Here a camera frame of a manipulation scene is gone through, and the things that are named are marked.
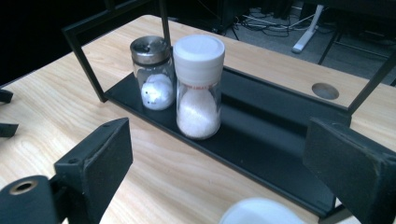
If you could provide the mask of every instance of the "round hole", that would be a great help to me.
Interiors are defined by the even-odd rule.
[[[9,193],[12,195],[19,195],[34,189],[37,186],[36,180],[26,180],[22,181],[21,183],[15,185],[9,190]]]
[[[312,86],[314,94],[326,100],[335,100],[340,96],[338,90],[327,83],[316,83]]]
[[[74,159],[69,160],[68,162],[69,162],[69,164],[77,163],[78,159],[74,158]]]

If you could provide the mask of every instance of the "salt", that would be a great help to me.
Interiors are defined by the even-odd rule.
[[[151,75],[142,86],[142,102],[149,109],[161,110],[174,100],[171,79],[164,74]]]
[[[208,90],[187,90],[179,102],[177,125],[193,138],[206,138],[218,130],[219,110]]]

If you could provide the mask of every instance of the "floor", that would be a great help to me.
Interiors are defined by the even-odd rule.
[[[271,15],[261,14],[259,8],[251,8],[250,14],[241,18],[245,20],[236,22],[233,27],[224,32],[224,35],[311,63],[318,63],[335,29],[334,23],[319,22],[317,31],[303,51],[294,53],[291,51],[292,47],[304,34],[312,18],[293,25],[299,21],[299,16],[290,14],[289,21],[274,19]],[[358,36],[345,34],[340,42],[384,56],[389,56],[396,50],[396,39],[383,39],[381,36],[370,33]],[[370,79],[385,60],[386,58],[382,56],[335,44],[322,65]],[[382,82],[389,85],[395,78],[396,69],[393,69]]]

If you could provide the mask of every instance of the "glass jar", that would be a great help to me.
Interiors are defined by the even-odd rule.
[[[162,37],[148,35],[132,42],[131,52],[143,105],[152,110],[169,107],[176,92],[170,46]]]
[[[220,126],[220,80],[225,47],[211,35],[188,35],[174,45],[177,127],[187,137],[206,139]]]

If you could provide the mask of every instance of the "black tray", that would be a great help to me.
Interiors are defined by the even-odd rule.
[[[304,167],[310,118],[349,126],[345,107],[330,104],[230,68],[221,77],[221,126],[206,140],[185,137],[176,104],[163,111],[143,107],[134,74],[108,90],[106,98],[238,172],[323,217],[334,208],[331,191]]]

